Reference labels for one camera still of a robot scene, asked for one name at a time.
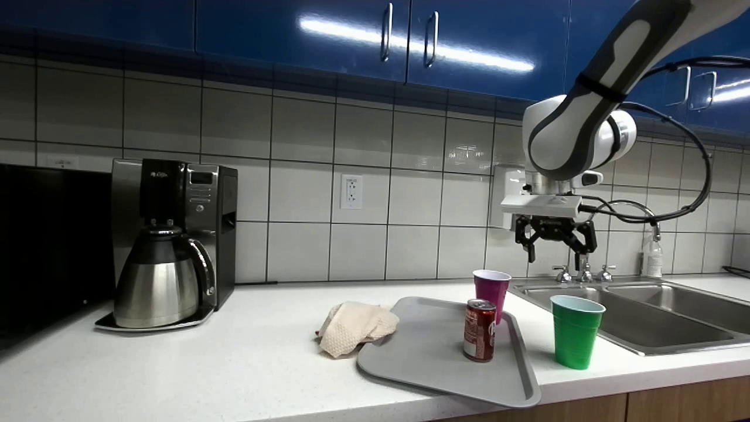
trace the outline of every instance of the purple plastic cup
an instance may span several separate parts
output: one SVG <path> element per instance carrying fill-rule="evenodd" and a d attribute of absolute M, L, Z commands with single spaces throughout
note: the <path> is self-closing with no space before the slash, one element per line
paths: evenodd
<path fill-rule="evenodd" d="M 492 270 L 475 270 L 472 274 L 474 275 L 476 298 L 489 300 L 497 307 L 495 323 L 499 324 L 503 315 L 503 303 L 506 301 L 506 292 L 511 276 Z"/>

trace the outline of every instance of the blue cabinet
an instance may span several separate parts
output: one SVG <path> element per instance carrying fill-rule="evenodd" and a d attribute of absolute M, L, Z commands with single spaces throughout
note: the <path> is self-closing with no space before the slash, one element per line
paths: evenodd
<path fill-rule="evenodd" d="M 568 0 L 537 3 L 412 0 L 406 82 L 530 100 L 562 94 Z"/>
<path fill-rule="evenodd" d="M 565 90 L 602 45 L 610 31 L 622 19 L 633 0 L 571 0 L 571 25 L 568 60 L 565 66 Z M 687 58 L 689 49 L 678 49 L 661 63 Z M 685 121 L 687 72 L 657 74 L 639 82 L 628 95 L 634 101 Z"/>
<path fill-rule="evenodd" d="M 750 57 L 750 12 L 691 42 L 693 56 Z M 737 133 L 750 132 L 750 69 L 696 68 L 688 123 Z M 712 78 L 715 91 L 712 94 Z"/>
<path fill-rule="evenodd" d="M 403 82 L 409 0 L 197 0 L 209 56 Z"/>
<path fill-rule="evenodd" d="M 1 0 L 0 24 L 157 49 L 195 43 L 193 0 Z"/>

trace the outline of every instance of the green plastic cup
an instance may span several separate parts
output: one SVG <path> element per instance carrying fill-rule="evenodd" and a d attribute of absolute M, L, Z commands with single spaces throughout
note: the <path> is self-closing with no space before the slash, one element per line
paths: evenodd
<path fill-rule="evenodd" d="M 591 362 L 596 332 L 607 308 L 593 300 L 559 294 L 552 296 L 555 320 L 555 360 L 572 369 Z"/>

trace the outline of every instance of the beige towel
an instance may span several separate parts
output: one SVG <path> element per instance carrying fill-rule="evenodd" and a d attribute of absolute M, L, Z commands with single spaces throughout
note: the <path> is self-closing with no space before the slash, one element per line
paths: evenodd
<path fill-rule="evenodd" d="M 373 342 L 393 333 L 397 324 L 398 316 L 380 306 L 344 302 L 331 308 L 320 328 L 320 347 L 332 357 L 339 357 L 361 342 Z"/>

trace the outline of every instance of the kitchen counter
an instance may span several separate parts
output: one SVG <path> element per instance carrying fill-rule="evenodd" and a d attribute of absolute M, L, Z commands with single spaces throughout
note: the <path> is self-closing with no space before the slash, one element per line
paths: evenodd
<path fill-rule="evenodd" d="M 671 281 L 750 301 L 735 276 Z M 465 301 L 469 279 L 238 287 L 203 326 L 149 335 L 105 333 L 111 304 L 76 315 L 0 357 L 0 420 L 160 422 L 251 420 L 407 422 L 499 410 L 471 399 L 392 387 L 333 360 L 314 341 L 345 300 L 392 305 L 406 296 Z M 541 403 L 750 375 L 750 346 L 640 357 L 597 338 L 591 366 L 554 361 L 552 316 L 511 294 Z"/>

